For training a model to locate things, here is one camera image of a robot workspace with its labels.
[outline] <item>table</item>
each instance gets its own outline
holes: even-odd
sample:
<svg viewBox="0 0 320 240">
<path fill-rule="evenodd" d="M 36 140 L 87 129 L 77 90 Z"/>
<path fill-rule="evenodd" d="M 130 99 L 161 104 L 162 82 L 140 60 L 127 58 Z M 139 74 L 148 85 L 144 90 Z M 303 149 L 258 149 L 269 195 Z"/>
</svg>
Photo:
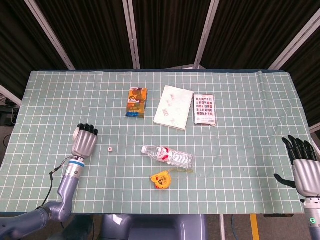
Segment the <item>table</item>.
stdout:
<svg viewBox="0 0 320 240">
<path fill-rule="evenodd" d="M 165 85 L 215 97 L 217 126 L 186 131 L 153 123 Z M 145 118 L 126 117 L 130 87 L 148 89 Z M 0 169 L 0 212 L 28 212 L 49 187 L 49 172 L 71 155 L 79 123 L 99 130 L 85 161 L 74 213 L 250 214 L 302 213 L 286 148 L 291 134 L 311 140 L 307 120 L 286 72 L 34 71 Z M 195 155 L 194 173 L 172 172 L 169 189 L 150 176 L 168 169 L 141 154 L 142 145 L 169 146 Z M 64 170 L 54 174 L 49 200 Z"/>
</svg>

